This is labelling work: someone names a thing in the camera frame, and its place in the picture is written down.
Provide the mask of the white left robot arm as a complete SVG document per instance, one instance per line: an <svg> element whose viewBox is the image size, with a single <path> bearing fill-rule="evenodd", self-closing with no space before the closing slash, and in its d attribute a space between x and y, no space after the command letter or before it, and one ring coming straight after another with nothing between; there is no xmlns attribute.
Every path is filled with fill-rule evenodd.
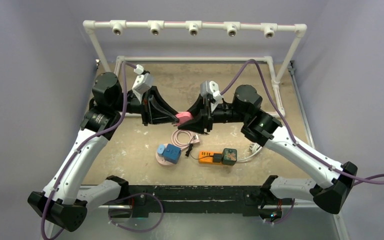
<svg viewBox="0 0 384 240"><path fill-rule="evenodd" d="M101 205L115 202L118 205L136 197L129 183L117 176L107 177L101 184L82 190L82 182L93 162L126 114L140 114L144 124L155 124L154 114L168 115L169 123L177 123L176 111L160 96L154 78L146 71L138 72L131 89L125 78L104 72L95 78L89 107L80 124L70 153L54 177L41 191L33 191L27 201L40 216L42 238L53 240L52 233L77 230L87 214Z"/></svg>

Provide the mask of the blue cube socket adapter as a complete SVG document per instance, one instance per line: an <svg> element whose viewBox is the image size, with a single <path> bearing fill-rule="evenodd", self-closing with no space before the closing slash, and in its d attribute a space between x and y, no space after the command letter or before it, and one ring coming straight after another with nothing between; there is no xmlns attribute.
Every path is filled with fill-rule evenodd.
<svg viewBox="0 0 384 240"><path fill-rule="evenodd" d="M177 164L179 162L182 149L176 145L168 144L162 154L165 161L171 164Z"/></svg>

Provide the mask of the pink round socket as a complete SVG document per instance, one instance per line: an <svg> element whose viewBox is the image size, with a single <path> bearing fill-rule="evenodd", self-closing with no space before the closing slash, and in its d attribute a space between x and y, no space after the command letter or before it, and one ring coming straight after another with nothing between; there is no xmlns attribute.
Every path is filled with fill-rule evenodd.
<svg viewBox="0 0 384 240"><path fill-rule="evenodd" d="M172 167L175 165L172 162L166 161L163 156L159 156L157 152L155 153L155 159L157 163L163 167Z"/></svg>

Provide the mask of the black power adapter with cord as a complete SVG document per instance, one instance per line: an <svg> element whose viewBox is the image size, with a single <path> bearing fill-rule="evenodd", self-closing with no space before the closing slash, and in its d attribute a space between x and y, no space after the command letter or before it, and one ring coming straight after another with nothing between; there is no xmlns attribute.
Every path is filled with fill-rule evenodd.
<svg viewBox="0 0 384 240"><path fill-rule="evenodd" d="M190 143L186 148L185 157L192 158L197 160L199 164L207 165L221 165L222 164L222 154L220 152L213 151L200 151L198 156L193 156L192 151L195 147L198 146L197 143Z"/></svg>

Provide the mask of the pink small charger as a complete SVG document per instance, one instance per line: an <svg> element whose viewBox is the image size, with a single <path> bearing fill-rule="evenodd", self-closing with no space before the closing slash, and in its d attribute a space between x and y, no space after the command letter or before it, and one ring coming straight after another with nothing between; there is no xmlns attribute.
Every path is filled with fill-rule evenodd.
<svg viewBox="0 0 384 240"><path fill-rule="evenodd" d="M194 119L193 115L188 111L179 112L175 115L175 117L178 119L178 122L175 124L176 126L180 126Z"/></svg>

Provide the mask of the dark green cube plug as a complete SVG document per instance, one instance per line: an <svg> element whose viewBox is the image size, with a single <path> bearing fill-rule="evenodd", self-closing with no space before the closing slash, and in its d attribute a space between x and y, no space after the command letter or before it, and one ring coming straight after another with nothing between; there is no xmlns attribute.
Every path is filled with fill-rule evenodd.
<svg viewBox="0 0 384 240"><path fill-rule="evenodd" d="M221 163L226 166L234 166L238 160L238 153L235 148L224 148L221 156Z"/></svg>

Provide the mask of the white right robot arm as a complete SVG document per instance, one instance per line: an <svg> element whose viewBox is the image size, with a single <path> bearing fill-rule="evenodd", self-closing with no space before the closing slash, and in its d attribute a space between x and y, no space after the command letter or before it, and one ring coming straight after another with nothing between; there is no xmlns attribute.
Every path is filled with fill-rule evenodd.
<svg viewBox="0 0 384 240"><path fill-rule="evenodd" d="M191 117L180 120L178 128L207 134L216 123L243 123L241 132L246 139L283 156L309 175L308 179L270 176L260 191L264 202L300 199L338 214L353 188L358 167L350 161L333 160L299 141L285 124L261 110L262 101L257 90L247 84L236 88L231 103L223 101L215 108L215 99L208 93L198 97Z"/></svg>

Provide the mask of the light blue USB charger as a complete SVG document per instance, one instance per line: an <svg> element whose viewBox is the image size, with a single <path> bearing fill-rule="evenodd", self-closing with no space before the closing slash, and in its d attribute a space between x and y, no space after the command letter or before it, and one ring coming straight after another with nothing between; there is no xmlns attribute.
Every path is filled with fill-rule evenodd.
<svg viewBox="0 0 384 240"><path fill-rule="evenodd" d="M157 148L157 151L156 151L157 155L161 157L164 154L165 149L166 149L166 145L160 144Z"/></svg>

